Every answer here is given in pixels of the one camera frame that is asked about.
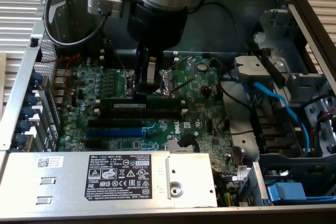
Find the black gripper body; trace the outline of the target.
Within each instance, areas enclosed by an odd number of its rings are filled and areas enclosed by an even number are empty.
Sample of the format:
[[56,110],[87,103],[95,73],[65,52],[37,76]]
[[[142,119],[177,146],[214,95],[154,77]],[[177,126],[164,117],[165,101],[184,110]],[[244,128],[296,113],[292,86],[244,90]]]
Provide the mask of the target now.
[[188,8],[164,10],[142,0],[128,0],[130,12],[127,30],[138,48],[147,51],[165,51],[176,46],[183,35]]

